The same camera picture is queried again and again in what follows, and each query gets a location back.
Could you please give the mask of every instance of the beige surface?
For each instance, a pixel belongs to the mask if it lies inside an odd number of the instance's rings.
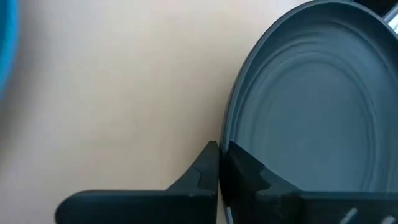
[[[0,110],[0,223],[85,189],[164,189],[219,139],[233,80],[303,0],[21,0]]]

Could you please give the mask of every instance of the nonstick coating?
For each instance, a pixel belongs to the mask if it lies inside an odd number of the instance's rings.
[[[281,17],[247,57],[222,137],[303,190],[398,191],[398,41],[353,2]]]

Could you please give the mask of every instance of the frying pan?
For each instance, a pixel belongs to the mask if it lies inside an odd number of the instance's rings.
[[[234,141],[302,190],[398,190],[398,41],[371,10],[312,1],[251,50],[226,110]]]

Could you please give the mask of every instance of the blue bowl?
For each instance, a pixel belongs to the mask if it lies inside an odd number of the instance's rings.
[[[0,95],[14,61],[18,39],[18,0],[0,0]]]

